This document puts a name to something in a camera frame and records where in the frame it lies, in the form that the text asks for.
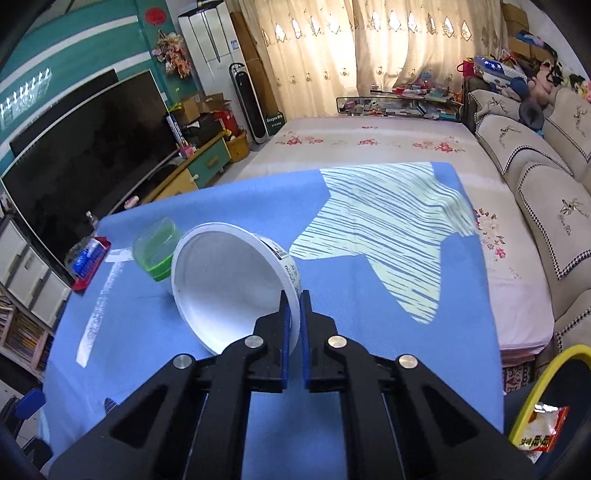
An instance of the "metal bolt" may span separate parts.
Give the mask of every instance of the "metal bolt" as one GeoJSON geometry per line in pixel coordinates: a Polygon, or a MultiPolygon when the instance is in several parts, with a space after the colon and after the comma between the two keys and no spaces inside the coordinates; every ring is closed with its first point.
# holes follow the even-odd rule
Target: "metal bolt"
{"type": "Polygon", "coordinates": [[[398,359],[398,363],[402,368],[415,368],[418,365],[418,360],[412,355],[403,355],[398,359]]]}
{"type": "Polygon", "coordinates": [[[259,348],[265,341],[258,335],[251,335],[244,339],[244,344],[248,348],[259,348]]]}
{"type": "Polygon", "coordinates": [[[347,339],[345,337],[341,337],[340,335],[333,335],[329,338],[329,345],[332,348],[343,348],[347,345],[347,339]]]}
{"type": "Polygon", "coordinates": [[[192,363],[193,359],[184,353],[182,355],[177,355],[173,360],[173,365],[179,370],[190,367],[192,363]]]}

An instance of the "transparent green container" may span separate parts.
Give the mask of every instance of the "transparent green container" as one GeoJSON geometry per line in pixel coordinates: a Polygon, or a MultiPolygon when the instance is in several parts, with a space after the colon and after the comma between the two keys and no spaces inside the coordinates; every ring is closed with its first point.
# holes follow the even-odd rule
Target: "transparent green container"
{"type": "Polygon", "coordinates": [[[174,249],[182,236],[170,218],[160,219],[135,240],[135,261],[157,282],[170,278],[174,249]]]}

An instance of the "white bowl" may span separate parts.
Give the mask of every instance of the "white bowl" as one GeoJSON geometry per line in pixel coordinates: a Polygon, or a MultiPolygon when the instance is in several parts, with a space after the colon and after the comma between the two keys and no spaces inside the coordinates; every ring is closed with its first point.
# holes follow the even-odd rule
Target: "white bowl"
{"type": "Polygon", "coordinates": [[[229,223],[204,223],[178,243],[171,279],[181,317],[215,354],[251,335],[259,317],[277,312],[285,290],[291,310],[290,353],[295,348],[300,273],[274,241],[229,223]]]}

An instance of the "sofa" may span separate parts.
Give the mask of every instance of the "sofa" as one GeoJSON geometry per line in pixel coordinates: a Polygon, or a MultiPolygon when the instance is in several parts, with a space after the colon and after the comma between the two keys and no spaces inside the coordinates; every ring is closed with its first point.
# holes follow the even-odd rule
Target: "sofa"
{"type": "Polygon", "coordinates": [[[548,281],[552,342],[537,368],[572,345],[591,345],[591,105],[556,87],[543,137],[519,122],[519,103],[469,93],[474,133],[513,192],[548,281]]]}

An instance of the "white storage drawer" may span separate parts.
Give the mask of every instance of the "white storage drawer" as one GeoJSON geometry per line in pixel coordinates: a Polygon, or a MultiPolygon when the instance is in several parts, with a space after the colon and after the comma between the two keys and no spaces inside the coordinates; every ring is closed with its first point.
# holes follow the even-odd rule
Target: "white storage drawer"
{"type": "Polygon", "coordinates": [[[25,307],[31,305],[35,291],[43,281],[49,267],[33,250],[29,249],[8,284],[8,290],[25,307]]]}
{"type": "Polygon", "coordinates": [[[0,283],[3,285],[6,285],[12,266],[17,263],[26,246],[27,241],[14,224],[8,222],[0,235],[0,283]]]}
{"type": "Polygon", "coordinates": [[[53,328],[61,305],[67,300],[69,294],[70,287],[51,272],[31,311],[48,327],[53,328]]]}

